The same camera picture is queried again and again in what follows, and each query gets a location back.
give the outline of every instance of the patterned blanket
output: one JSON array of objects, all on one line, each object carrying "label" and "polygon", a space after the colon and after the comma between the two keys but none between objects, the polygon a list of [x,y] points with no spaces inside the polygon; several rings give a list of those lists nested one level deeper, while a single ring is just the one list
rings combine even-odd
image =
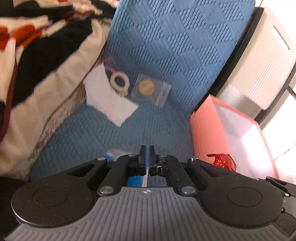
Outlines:
[{"label": "patterned blanket", "polygon": [[28,170],[52,113],[106,42],[114,0],[14,0],[0,18],[0,176]]}]

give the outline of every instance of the blue textured cushion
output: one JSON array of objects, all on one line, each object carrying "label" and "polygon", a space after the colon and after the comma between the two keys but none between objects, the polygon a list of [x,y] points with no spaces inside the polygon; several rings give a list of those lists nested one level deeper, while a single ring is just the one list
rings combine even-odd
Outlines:
[{"label": "blue textured cushion", "polygon": [[254,0],[121,0],[104,57],[130,78],[172,85],[168,101],[192,113],[239,40]]},{"label": "blue textured cushion", "polygon": [[55,174],[113,149],[138,153],[141,145],[154,145],[156,153],[186,161],[193,155],[190,124],[176,108],[142,103],[120,128],[99,111],[83,103],[56,131],[38,157],[31,179]]}]

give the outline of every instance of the pink box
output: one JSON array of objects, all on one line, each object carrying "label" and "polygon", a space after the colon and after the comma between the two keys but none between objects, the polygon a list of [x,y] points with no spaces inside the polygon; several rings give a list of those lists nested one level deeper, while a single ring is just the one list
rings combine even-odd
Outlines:
[{"label": "pink box", "polygon": [[279,178],[258,123],[210,95],[190,117],[194,154],[214,162],[207,154],[230,154],[237,172],[251,178]]}]

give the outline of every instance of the red wrapped candy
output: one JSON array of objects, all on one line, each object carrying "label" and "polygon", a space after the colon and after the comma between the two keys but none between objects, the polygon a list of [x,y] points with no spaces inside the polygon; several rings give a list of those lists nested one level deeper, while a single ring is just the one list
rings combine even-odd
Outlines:
[{"label": "red wrapped candy", "polygon": [[229,154],[207,154],[207,156],[214,156],[215,161],[214,165],[219,166],[221,168],[228,169],[229,171],[235,172],[237,166]]}]

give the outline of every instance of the gray ribbed plate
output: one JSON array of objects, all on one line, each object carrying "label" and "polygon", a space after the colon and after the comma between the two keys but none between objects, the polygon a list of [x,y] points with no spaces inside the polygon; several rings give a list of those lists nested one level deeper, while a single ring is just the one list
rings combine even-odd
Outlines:
[{"label": "gray ribbed plate", "polygon": [[21,224],[7,241],[280,241],[287,240],[273,225],[236,229],[209,217],[196,199],[173,188],[128,188],[100,197],[94,208],[70,225],[40,229]]}]

